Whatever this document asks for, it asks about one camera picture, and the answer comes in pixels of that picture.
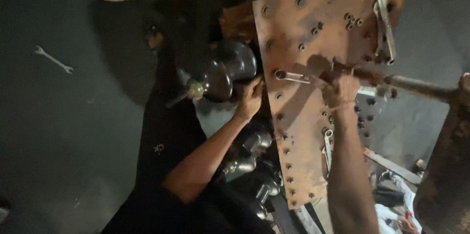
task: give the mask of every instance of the rusty metal plate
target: rusty metal plate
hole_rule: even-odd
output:
[[[336,57],[368,64],[377,45],[375,0],[257,0],[253,2],[258,42],[274,131],[290,209],[326,195],[321,130],[333,129],[330,111],[313,84],[276,80],[276,69],[319,76]],[[392,25],[403,0],[390,2]],[[363,22],[346,28],[346,13]]]

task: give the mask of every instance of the black t-shirt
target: black t-shirt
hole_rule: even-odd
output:
[[[103,230],[107,233],[274,233],[224,183],[210,183],[196,201],[182,204],[163,187],[134,190]]]

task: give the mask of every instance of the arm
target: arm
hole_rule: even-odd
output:
[[[170,171],[163,187],[186,204],[201,194],[235,137],[259,110],[263,85],[258,77],[244,87],[243,99],[232,119]]]
[[[335,150],[329,174],[328,201],[336,234],[378,233],[374,199],[357,133],[354,112],[359,81],[343,75],[335,82]]]

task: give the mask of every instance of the dark floor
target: dark floor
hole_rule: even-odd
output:
[[[154,81],[142,17],[157,2],[163,15],[154,18],[185,63],[203,55],[220,8],[244,1],[0,0],[0,195],[13,205],[0,232],[101,230],[132,188]],[[456,86],[470,70],[469,1],[405,0],[390,71]],[[74,74],[34,55],[34,45]],[[214,117],[230,111],[199,113],[211,133]],[[446,105],[400,93],[376,117],[371,147],[406,167],[427,160],[446,114]]]

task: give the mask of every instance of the spanner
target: spanner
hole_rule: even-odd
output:
[[[55,62],[57,65],[62,67],[66,73],[72,74],[73,68],[70,66],[66,66],[64,63],[61,63],[60,61],[56,60],[54,57],[51,55],[47,54],[40,46],[36,46],[36,50],[34,51],[37,54],[44,55],[46,58],[50,59],[51,61]]]
[[[301,83],[307,83],[307,84],[313,83],[315,87],[321,90],[323,88],[326,88],[326,86],[328,85],[328,83],[326,83],[325,81],[323,81],[322,79],[316,76],[289,73],[283,70],[276,70],[274,72],[274,77],[277,80],[287,80],[287,81],[301,82]],[[382,97],[385,91],[386,90],[384,88],[361,86],[357,93],[367,95],[367,96],[372,96],[372,97]]]
[[[380,18],[382,19],[385,25],[385,34],[387,36],[388,49],[390,51],[390,60],[388,61],[388,64],[392,64],[396,56],[396,49],[395,49],[395,40],[393,39],[393,32],[391,30],[390,18],[388,16],[388,11],[387,11],[387,0],[377,0],[377,4],[378,4],[379,12],[380,12]],[[379,30],[379,16],[378,15],[377,15],[377,29]]]
[[[328,168],[328,174],[329,174],[329,171],[331,170],[331,144],[329,143],[329,139],[333,135],[333,131],[325,127],[323,128],[321,133],[323,134],[323,138],[325,139],[324,154],[326,155],[326,166]]]

